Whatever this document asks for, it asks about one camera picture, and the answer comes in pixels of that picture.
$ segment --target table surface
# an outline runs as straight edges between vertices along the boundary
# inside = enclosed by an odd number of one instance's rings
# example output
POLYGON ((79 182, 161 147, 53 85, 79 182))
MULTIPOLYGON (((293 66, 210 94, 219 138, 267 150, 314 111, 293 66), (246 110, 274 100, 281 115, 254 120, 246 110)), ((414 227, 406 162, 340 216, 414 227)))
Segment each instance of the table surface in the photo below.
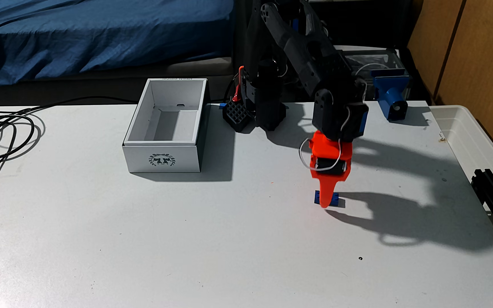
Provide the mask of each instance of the table surface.
POLYGON ((328 210, 298 159, 312 103, 270 133, 213 106, 196 174, 127 172, 134 105, 35 113, 0 170, 0 307, 493 307, 493 227, 429 108, 367 104, 328 210))

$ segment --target blue clamp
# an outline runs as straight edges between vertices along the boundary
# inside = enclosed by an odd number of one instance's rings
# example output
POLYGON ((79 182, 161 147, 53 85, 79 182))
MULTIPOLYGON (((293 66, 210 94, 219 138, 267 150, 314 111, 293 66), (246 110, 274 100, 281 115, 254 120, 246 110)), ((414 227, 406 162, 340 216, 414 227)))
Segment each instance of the blue clamp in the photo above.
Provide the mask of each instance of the blue clamp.
MULTIPOLYGON (((332 194, 332 201, 330 201, 329 206, 338 206, 338 203, 340 201, 340 195, 335 192, 332 194)), ((320 204, 319 203, 319 191, 315 191, 315 204, 320 204)))
POLYGON ((389 121, 404 120, 407 116, 408 104, 404 100, 403 91, 410 82, 410 76, 404 68, 372 70, 375 88, 374 98, 380 104, 383 115, 389 121))

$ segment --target plastic storage bin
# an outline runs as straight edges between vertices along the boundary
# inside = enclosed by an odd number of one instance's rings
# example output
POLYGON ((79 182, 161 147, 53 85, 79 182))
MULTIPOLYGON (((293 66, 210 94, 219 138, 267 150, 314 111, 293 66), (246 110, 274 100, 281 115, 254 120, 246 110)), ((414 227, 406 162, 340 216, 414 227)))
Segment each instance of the plastic storage bin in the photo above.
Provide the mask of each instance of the plastic storage bin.
POLYGON ((493 142, 469 110, 462 106, 429 108, 469 181, 475 169, 493 172, 493 142))

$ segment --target blue lego brick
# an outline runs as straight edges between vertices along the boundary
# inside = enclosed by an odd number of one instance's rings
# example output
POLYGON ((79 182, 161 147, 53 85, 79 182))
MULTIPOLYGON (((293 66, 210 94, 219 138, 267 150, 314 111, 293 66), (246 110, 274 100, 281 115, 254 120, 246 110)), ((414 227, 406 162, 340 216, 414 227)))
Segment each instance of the blue lego brick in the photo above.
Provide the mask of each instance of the blue lego brick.
MULTIPOLYGON (((332 194, 332 201, 330 201, 329 206, 338 206, 339 201, 340 201, 340 195, 337 192, 335 192, 332 194)), ((320 204, 318 190, 315 191, 315 203, 320 204)))

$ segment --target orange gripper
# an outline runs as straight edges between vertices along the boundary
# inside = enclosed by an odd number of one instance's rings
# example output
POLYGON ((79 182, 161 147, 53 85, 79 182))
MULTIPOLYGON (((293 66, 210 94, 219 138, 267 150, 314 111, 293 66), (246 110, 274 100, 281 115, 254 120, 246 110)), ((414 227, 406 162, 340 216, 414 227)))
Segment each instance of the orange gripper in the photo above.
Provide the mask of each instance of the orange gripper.
POLYGON ((338 141, 328 140, 323 133, 317 130, 310 140, 310 149, 312 153, 310 167, 312 168, 315 168, 317 158, 338 159, 340 157, 340 161, 345 161, 347 164, 346 171, 340 175, 322 174, 318 171, 311 170, 311 177, 319 179, 319 204, 322 208, 327 208, 330 205, 330 201, 332 201, 332 194, 334 193, 336 183, 345 181, 349 172, 351 172, 353 145, 352 143, 341 143, 342 153, 340 155, 338 141))

